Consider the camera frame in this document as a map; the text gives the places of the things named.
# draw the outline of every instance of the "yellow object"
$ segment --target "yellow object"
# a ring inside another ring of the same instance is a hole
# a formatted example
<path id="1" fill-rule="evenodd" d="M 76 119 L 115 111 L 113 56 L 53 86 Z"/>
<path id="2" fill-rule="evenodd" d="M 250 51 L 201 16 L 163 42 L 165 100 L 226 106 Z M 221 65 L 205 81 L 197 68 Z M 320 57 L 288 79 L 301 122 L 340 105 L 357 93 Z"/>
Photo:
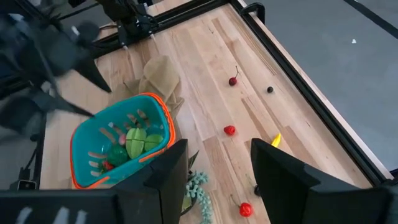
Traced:
<path id="1" fill-rule="evenodd" d="M 279 143 L 280 143 L 281 137 L 282 137 L 282 135 L 279 133 L 279 134 L 274 138 L 274 140 L 272 141 L 271 146 L 278 147 L 278 146 L 279 146 Z"/>

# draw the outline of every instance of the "black ball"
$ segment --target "black ball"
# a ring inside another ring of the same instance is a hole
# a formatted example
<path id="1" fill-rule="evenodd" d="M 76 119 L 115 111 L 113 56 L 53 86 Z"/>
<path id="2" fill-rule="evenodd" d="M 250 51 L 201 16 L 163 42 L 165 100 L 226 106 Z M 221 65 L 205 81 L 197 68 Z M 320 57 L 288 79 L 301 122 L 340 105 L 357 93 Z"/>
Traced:
<path id="1" fill-rule="evenodd" d="M 269 86 L 268 88 L 267 88 L 267 92 L 268 93 L 272 93 L 274 91 L 274 88 L 272 87 L 272 86 Z"/>
<path id="2" fill-rule="evenodd" d="M 254 187 L 254 194 L 257 195 L 257 196 L 259 196 L 259 197 L 261 196 L 261 195 L 260 195 L 260 189 L 259 189 L 259 186 L 258 186 L 258 185 L 256 185 L 256 186 Z"/>

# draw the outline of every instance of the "plastic basket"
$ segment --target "plastic basket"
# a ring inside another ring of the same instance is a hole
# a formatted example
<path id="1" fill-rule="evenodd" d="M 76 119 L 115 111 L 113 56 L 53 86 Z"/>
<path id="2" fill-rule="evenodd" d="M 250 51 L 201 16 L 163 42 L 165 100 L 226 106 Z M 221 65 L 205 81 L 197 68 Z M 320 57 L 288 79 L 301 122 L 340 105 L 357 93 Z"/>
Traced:
<path id="1" fill-rule="evenodd" d="M 155 148 L 131 159 L 123 165 L 98 175 L 98 164 L 106 158 L 106 152 L 112 146 L 112 141 L 104 135 L 118 139 L 117 132 L 108 126 L 112 122 L 123 132 L 128 126 L 135 128 L 141 125 L 147 134 L 161 134 L 163 141 Z M 70 169 L 72 182 L 78 189 L 93 189 L 100 184 L 117 184 L 131 174 L 148 164 L 155 156 L 162 154 L 175 142 L 175 130 L 166 105 L 153 93 L 143 93 L 120 101 L 113 106 L 100 111 L 94 118 L 81 123 L 72 134 L 70 141 Z"/>

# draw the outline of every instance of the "green fruit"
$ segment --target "green fruit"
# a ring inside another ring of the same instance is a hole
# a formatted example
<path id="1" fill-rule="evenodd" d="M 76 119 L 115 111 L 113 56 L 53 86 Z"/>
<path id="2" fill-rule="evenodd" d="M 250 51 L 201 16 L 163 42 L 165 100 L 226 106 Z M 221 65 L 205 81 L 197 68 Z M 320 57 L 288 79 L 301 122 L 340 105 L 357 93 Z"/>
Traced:
<path id="1" fill-rule="evenodd" d="M 163 136 L 159 134 L 151 134 L 145 139 L 145 146 L 144 150 L 150 151 L 151 149 L 155 148 L 158 146 L 161 142 L 163 141 Z"/>
<path id="2" fill-rule="evenodd" d="M 112 148 L 107 153 L 108 162 L 115 167 L 123 165 L 129 160 L 129 155 L 124 147 L 119 144 L 113 145 Z"/>
<path id="3" fill-rule="evenodd" d="M 126 150 L 130 159 L 135 159 L 141 155 L 144 150 L 144 141 L 147 132 L 142 128 L 132 128 L 126 135 Z"/>

